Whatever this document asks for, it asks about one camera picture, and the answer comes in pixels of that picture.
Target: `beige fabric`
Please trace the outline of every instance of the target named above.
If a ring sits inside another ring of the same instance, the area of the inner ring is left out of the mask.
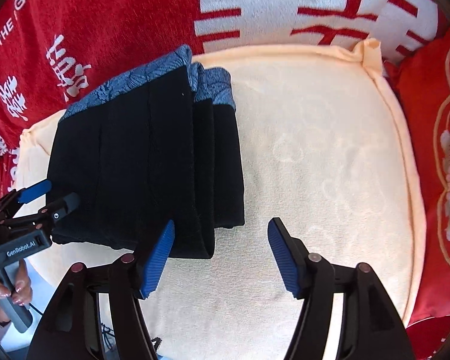
[[[217,230],[210,260],[168,260],[157,290],[142,302],[150,334],[163,339],[160,353],[175,360],[284,357],[301,302],[286,292],[267,242],[274,216],[332,263],[370,263],[407,323],[423,267],[425,214],[404,115],[381,74],[379,43],[365,40],[353,52],[250,46],[195,60],[232,77],[246,225]],[[17,187],[46,176],[51,146],[43,138],[51,144],[59,116],[23,132]],[[30,260],[57,285],[72,263],[109,263],[121,253],[53,245]],[[327,360],[335,359],[339,332],[334,309]]]

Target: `fingernail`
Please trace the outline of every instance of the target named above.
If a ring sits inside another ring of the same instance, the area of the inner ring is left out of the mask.
[[[25,283],[23,281],[19,281],[18,283],[15,284],[15,289],[17,290],[17,292],[20,292],[23,290],[24,286]]]
[[[0,296],[1,297],[7,298],[10,295],[11,295],[11,293],[7,288],[5,288],[5,287],[0,288]]]

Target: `white chinese characters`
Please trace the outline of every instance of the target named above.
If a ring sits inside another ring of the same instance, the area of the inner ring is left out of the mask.
[[[83,66],[82,64],[75,64],[75,58],[66,56],[67,50],[60,47],[60,44],[65,39],[63,35],[54,36],[53,45],[47,50],[45,57],[48,59],[50,66],[53,67],[53,72],[60,81],[57,86],[66,87],[66,93],[63,92],[65,101],[68,101],[68,96],[77,97],[80,89],[88,86],[87,76],[84,74],[86,69],[92,68],[90,64]],[[69,70],[74,67],[72,75]]]
[[[8,76],[3,85],[0,85],[0,98],[7,105],[7,111],[10,112],[10,115],[28,121],[28,118],[23,115],[23,111],[27,109],[25,98],[21,93],[17,93],[17,85],[15,76]]]

